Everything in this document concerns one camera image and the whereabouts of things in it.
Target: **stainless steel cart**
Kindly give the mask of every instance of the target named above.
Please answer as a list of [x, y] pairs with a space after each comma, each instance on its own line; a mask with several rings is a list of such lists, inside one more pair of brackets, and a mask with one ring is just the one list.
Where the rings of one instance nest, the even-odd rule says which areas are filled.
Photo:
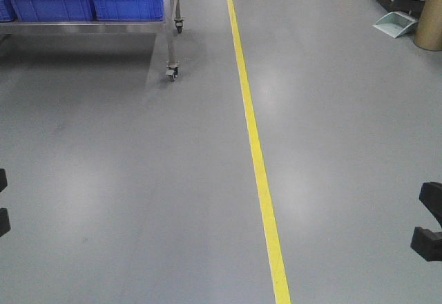
[[177, 60], [173, 29], [181, 33], [184, 17], [181, 16], [180, 0], [164, 0], [162, 21], [92, 21], [92, 22], [2, 22], [2, 35], [67, 35], [72, 33], [164, 33], [169, 60], [166, 75], [174, 81], [180, 62]]

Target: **floor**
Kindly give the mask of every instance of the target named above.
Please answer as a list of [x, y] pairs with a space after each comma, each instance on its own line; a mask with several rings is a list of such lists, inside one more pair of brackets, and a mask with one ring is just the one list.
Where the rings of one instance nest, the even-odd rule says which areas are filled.
[[[235, 5], [292, 303], [437, 303], [442, 53], [376, 0]], [[173, 83], [159, 35], [2, 43], [2, 303], [274, 303], [227, 3], [182, 9]]]

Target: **yellow line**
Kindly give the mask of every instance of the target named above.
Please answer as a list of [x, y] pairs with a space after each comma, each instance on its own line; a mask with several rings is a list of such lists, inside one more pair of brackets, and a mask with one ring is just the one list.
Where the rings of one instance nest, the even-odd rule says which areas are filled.
[[249, 141], [255, 169], [256, 184], [260, 199], [262, 223], [264, 224], [265, 238], [267, 241], [267, 252], [273, 281], [273, 291], [277, 304], [291, 304], [289, 285], [285, 274], [284, 260], [282, 259], [281, 245], [276, 224], [275, 212], [271, 201], [269, 181], [265, 170], [264, 156], [262, 155], [258, 127], [256, 125], [255, 111], [251, 98], [249, 77], [247, 74], [246, 61], [242, 51], [240, 30], [236, 18], [235, 5], [233, 0], [227, 0], [232, 25], [233, 42], [235, 45], [236, 61], [240, 73], [240, 83], [244, 109], [246, 113], [247, 128], [249, 131]]

